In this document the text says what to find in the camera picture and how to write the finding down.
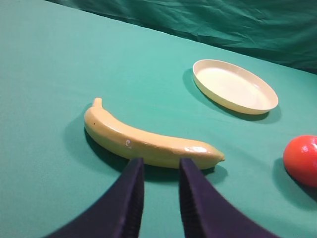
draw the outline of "green tablecloth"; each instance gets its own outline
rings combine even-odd
[[[264,117],[232,113],[195,86],[191,67],[224,60],[277,92]],[[317,75],[42,0],[0,1],[0,237],[44,236],[95,202],[126,160],[84,133],[95,97],[118,119],[205,141],[226,154],[207,174],[277,235],[316,236],[316,194],[283,168],[286,144],[317,134]],[[146,167],[141,238],[184,237],[176,170]]]

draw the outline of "ball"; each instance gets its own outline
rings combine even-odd
[[[283,162],[294,179],[317,187],[317,136],[301,135],[292,139],[283,153]]]

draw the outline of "toy banana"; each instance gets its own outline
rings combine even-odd
[[[178,168],[181,158],[191,158],[199,169],[224,161],[224,154],[197,140],[158,135],[126,125],[102,106],[96,98],[86,111],[85,129],[102,147],[126,159],[142,157],[145,164]]]

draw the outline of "oval plate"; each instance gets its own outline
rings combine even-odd
[[[258,115],[278,105],[278,97],[267,83],[234,64],[203,59],[194,64],[193,72],[198,88],[231,110]]]

